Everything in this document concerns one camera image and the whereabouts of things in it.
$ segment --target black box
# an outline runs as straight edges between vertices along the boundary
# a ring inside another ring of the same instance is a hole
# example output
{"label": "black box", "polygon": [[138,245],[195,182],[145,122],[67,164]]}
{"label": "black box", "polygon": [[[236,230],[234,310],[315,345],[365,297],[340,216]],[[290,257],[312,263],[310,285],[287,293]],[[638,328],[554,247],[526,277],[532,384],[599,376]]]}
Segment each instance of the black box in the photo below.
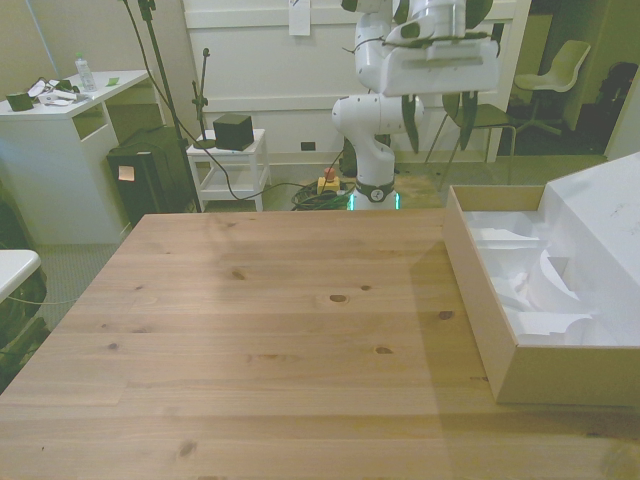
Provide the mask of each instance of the black box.
{"label": "black box", "polygon": [[139,130],[107,155],[111,174],[134,227],[147,213],[182,213],[192,200],[174,128]]}
{"label": "black box", "polygon": [[248,115],[227,113],[213,122],[216,132],[216,148],[244,150],[253,143],[253,124]]}

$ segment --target chair leg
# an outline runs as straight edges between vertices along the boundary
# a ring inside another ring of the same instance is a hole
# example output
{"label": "chair leg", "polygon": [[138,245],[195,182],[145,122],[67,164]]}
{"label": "chair leg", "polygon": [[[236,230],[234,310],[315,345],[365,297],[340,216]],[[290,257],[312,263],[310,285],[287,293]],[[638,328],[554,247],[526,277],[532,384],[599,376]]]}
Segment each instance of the chair leg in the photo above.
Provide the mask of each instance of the chair leg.
{"label": "chair leg", "polygon": [[537,115],[539,107],[540,99],[537,98],[533,104],[533,114],[531,115],[531,118],[529,118],[529,120],[521,120],[522,125],[518,127],[518,133],[526,130],[529,127],[538,127],[545,132],[549,132],[558,136],[562,135],[562,130],[560,130],[559,128],[553,128],[549,125],[562,124],[562,120],[538,120]]}
{"label": "chair leg", "polygon": [[453,148],[453,152],[451,152],[451,156],[449,157],[449,163],[447,163],[447,168],[444,169],[444,173],[442,174],[442,178],[440,179],[440,184],[438,185],[438,191],[442,190],[444,179],[447,178],[447,175],[449,174],[449,169],[451,168],[451,162],[453,161],[453,157],[456,155],[456,151],[458,150],[459,146],[460,146],[460,137],[458,137],[456,146]]}
{"label": "chair leg", "polygon": [[489,145],[491,145],[491,133],[493,132],[492,128],[489,128],[489,133],[487,134],[487,148],[484,149],[484,163],[487,163],[489,159]]}
{"label": "chair leg", "polygon": [[440,132],[442,131],[442,127],[444,127],[444,122],[447,121],[447,117],[449,115],[447,115],[446,113],[444,114],[444,118],[442,119],[442,122],[440,123],[440,128],[438,129],[438,133],[436,133],[436,138],[433,139],[433,143],[431,144],[431,150],[429,150],[429,154],[427,155],[426,160],[424,161],[424,163],[427,163],[429,161],[429,158],[431,158],[431,153],[433,152],[433,147],[436,146],[436,142],[438,141],[438,137],[440,136]]}
{"label": "chair leg", "polygon": [[509,165],[507,167],[507,185],[511,185],[511,171],[513,168],[513,157],[516,153],[516,134],[518,129],[513,126],[508,126],[505,128],[509,128],[511,130],[511,155],[509,156]]}

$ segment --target black cube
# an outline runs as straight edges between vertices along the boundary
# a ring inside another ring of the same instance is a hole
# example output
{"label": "black cube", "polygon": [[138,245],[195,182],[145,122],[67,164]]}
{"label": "black cube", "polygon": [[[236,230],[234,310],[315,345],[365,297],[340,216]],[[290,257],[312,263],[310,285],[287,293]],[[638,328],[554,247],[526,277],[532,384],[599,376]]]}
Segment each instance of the black cube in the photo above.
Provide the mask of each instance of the black cube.
{"label": "black cube", "polygon": [[248,115],[226,113],[213,122],[216,132],[216,148],[244,150],[253,143],[253,124]]}

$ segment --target paper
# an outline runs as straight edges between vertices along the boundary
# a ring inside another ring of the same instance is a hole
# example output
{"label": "paper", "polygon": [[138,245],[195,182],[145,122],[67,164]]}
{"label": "paper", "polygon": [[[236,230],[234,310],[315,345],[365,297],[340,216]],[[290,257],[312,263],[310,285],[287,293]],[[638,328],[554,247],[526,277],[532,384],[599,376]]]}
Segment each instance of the paper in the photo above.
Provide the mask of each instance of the paper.
{"label": "paper", "polygon": [[311,35],[311,0],[289,1],[289,35]]}
{"label": "paper", "polygon": [[134,168],[129,165],[118,165],[118,180],[135,182],[136,175]]}

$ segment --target white desk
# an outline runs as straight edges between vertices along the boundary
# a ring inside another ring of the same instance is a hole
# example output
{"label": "white desk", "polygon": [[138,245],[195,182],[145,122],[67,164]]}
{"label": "white desk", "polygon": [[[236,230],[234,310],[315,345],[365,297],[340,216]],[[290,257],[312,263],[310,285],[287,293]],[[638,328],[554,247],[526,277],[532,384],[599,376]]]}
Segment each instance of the white desk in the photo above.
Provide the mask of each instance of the white desk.
{"label": "white desk", "polygon": [[[106,87],[111,77],[120,80]],[[106,102],[150,104],[156,96],[144,70],[94,78],[98,90],[79,104],[13,112],[0,102],[0,175],[38,244],[119,243],[126,231],[106,162],[118,146]],[[69,80],[81,85],[78,75]]]}
{"label": "white desk", "polygon": [[0,302],[20,286],[40,266],[40,257],[31,250],[0,250]]}

